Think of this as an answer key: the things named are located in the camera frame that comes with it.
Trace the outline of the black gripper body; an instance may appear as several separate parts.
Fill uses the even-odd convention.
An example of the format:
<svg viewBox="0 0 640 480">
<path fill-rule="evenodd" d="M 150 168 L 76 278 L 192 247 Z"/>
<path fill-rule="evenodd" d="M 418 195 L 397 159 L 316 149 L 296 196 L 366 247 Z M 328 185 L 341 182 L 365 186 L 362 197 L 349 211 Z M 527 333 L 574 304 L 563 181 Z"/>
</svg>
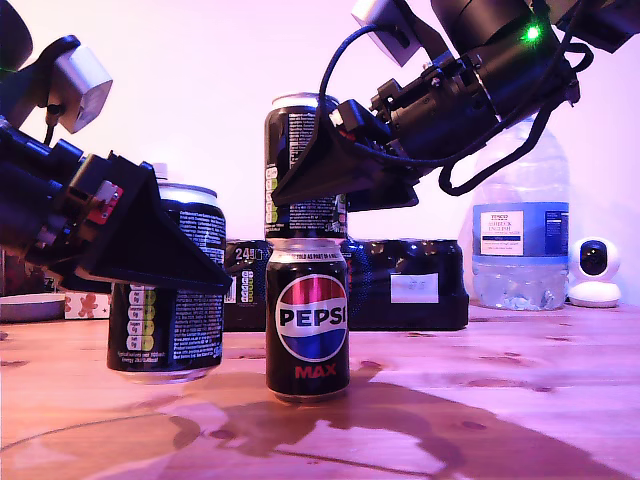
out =
<svg viewBox="0 0 640 480">
<path fill-rule="evenodd" d="M 500 74 L 487 55 L 431 66 L 402 87 L 391 79 L 366 109 L 339 106 L 345 165 L 442 165 L 498 124 Z"/>
<path fill-rule="evenodd" d="M 1 122 L 1 244 L 56 273 L 123 266 L 115 241 L 150 179 L 147 163 L 49 147 Z"/>
</svg>

